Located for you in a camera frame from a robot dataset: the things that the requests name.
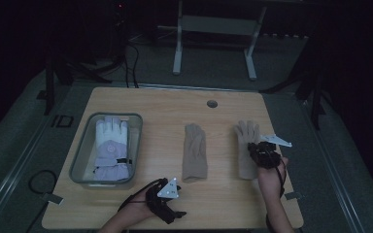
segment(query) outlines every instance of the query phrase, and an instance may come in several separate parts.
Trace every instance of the white glove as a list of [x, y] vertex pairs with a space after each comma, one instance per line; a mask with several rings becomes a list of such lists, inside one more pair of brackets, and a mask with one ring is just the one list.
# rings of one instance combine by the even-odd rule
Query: white glove
[[234, 126], [234, 130], [238, 136], [238, 175], [245, 180], [255, 179], [256, 164], [250, 156], [248, 143], [259, 143], [259, 125], [252, 120], [248, 120], [247, 124], [240, 120], [238, 125]]
[[96, 122], [95, 179], [117, 181], [129, 177], [126, 164], [128, 124], [118, 116], [105, 116]]

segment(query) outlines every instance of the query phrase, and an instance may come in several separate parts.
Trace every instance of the wrist-mounted device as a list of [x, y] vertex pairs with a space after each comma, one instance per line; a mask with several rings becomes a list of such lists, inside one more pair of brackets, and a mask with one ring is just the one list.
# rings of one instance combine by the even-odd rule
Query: wrist-mounted device
[[268, 142], [260, 142], [258, 144], [248, 143], [250, 157], [256, 165], [265, 169], [271, 169], [280, 165], [281, 155], [275, 152], [276, 149], [277, 145]]
[[141, 190], [126, 198], [122, 205], [120, 205], [118, 211], [126, 206], [126, 204], [131, 203], [131, 200], [136, 195], [148, 188], [145, 202], [147, 203], [147, 206], [150, 208], [152, 213], [154, 213], [156, 216], [159, 216], [159, 218], [161, 218], [167, 224], [173, 222], [175, 218], [181, 218], [182, 216], [186, 215], [187, 212], [174, 212], [173, 210], [171, 210], [171, 208], [168, 207], [167, 202], [171, 201], [172, 198], [158, 197], [159, 191], [167, 184], [168, 180], [166, 178], [158, 179], [147, 184], [145, 187], [141, 188]]

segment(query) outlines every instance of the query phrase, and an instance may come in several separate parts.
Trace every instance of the table leg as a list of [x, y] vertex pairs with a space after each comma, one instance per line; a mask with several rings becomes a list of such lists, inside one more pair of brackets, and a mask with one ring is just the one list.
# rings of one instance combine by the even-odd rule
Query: table leg
[[256, 39], [259, 36], [259, 31], [261, 29], [262, 21], [265, 17], [266, 7], [263, 7], [261, 10], [261, 14], [259, 15], [258, 22], [255, 24], [253, 38], [251, 40], [251, 44], [248, 46], [247, 49], [244, 50], [245, 61], [247, 62], [247, 69], [248, 69], [248, 76], [250, 80], [256, 79], [254, 61], [253, 61], [253, 51], [256, 43]]
[[175, 50], [174, 68], [172, 73], [174, 75], [181, 74], [181, 62], [183, 59], [183, 1], [178, 1], [178, 27], [177, 27], [177, 48]]

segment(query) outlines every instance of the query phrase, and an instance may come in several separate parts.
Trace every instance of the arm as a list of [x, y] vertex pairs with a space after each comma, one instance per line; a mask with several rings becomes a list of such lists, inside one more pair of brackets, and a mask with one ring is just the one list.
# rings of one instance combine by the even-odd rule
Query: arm
[[99, 233], [119, 233], [127, 227], [134, 225], [144, 219], [154, 216], [150, 208], [143, 201], [146, 200], [147, 190], [139, 193], [123, 209], [114, 214], [99, 230]]
[[[288, 159], [283, 157], [283, 162], [287, 165]], [[280, 175], [285, 175], [285, 166], [283, 163], [278, 167]], [[293, 232], [292, 226], [281, 203], [280, 190], [281, 184], [275, 169], [264, 169], [258, 167], [258, 183], [265, 202], [266, 211], [272, 227], [278, 233]]]

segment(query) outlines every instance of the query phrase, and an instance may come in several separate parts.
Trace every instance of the dark background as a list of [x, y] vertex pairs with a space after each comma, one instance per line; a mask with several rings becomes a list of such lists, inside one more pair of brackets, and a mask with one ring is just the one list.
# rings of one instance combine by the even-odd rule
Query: dark background
[[[202, 2], [186, 9], [195, 11]], [[176, 1], [120, 3], [126, 11], [119, 16], [152, 38], [158, 24], [176, 23]], [[297, 68], [320, 66], [322, 59], [328, 64], [324, 89], [373, 177], [373, 1], [354, 1], [347, 7], [334, 7], [332, 1], [304, 3], [271, 4], [262, 33], [310, 37]], [[226, 5], [217, 10], [228, 15]], [[110, 38], [116, 11], [121, 11], [117, 2], [107, 0], [0, 2], [0, 120], [42, 72], [50, 46], [89, 63], [118, 55], [119, 38]]]

